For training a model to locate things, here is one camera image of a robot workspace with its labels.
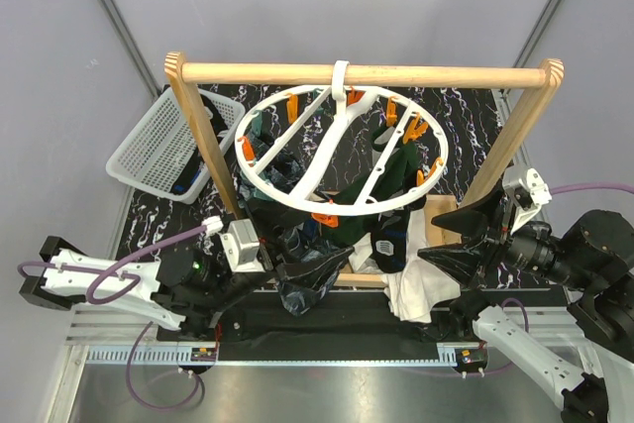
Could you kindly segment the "black blue sock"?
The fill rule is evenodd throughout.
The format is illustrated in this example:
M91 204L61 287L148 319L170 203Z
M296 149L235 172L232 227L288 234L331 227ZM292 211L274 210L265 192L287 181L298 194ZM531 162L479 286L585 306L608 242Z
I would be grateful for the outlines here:
M396 210L381 215L370 231L372 252L370 257L382 273L392 274L405 270L410 262L408 231L411 212Z

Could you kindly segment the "white round clip hanger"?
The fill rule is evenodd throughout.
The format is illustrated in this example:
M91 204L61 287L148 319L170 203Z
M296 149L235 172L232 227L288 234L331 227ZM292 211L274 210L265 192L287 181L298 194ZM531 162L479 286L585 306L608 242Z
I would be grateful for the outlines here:
M445 130L422 105L400 93L398 86L432 86L442 78L438 68L422 66L360 66L339 60L332 66L264 65L256 67L253 82L285 84L285 89L261 101L247 113L237 126L235 135L236 158L245 179L261 194L291 209L323 217L353 217L377 215L402 208L424 197L442 178L450 147ZM261 114L272 112L283 100L296 102L303 96L310 98L307 105L291 116L286 129L273 139L271 145L256 152L250 135L253 123ZM388 129L386 145L379 153L358 191L351 200L340 203L334 199L319 200L315 193L333 165L337 153L353 126L378 103L396 109L396 121ZM268 171L274 161L299 133L314 119L326 104L335 108L332 119L306 165L303 174L289 189L274 184ZM376 188L387 176L387 164L397 147L415 144L425 136L432 136L437 144L437 155L421 180L395 196L381 199Z

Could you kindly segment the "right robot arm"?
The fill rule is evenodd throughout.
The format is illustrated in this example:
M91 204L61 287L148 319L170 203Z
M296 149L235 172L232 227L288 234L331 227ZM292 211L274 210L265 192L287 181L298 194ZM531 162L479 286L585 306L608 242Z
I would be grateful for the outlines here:
M564 422L633 419L633 227L618 212L592 209L562 236L534 220L543 200L495 187L471 205L433 218L458 244L421 249L464 288L450 304L450 328L462 340L498 348L553 401ZM565 362L515 324L473 282L500 264L578 294L566 310L592 344L596 375Z

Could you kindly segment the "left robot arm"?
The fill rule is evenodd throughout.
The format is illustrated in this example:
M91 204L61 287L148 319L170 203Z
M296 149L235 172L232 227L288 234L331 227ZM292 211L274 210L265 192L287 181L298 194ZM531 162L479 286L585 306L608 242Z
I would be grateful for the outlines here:
M36 261L18 264L20 295L46 309L69 311L85 304L132 314L183 340L208 340L232 307L267 283L295 316L334 286L351 248L312 248L292 256L268 241L249 219L200 226L142 248L117 261L83 254L49 236Z

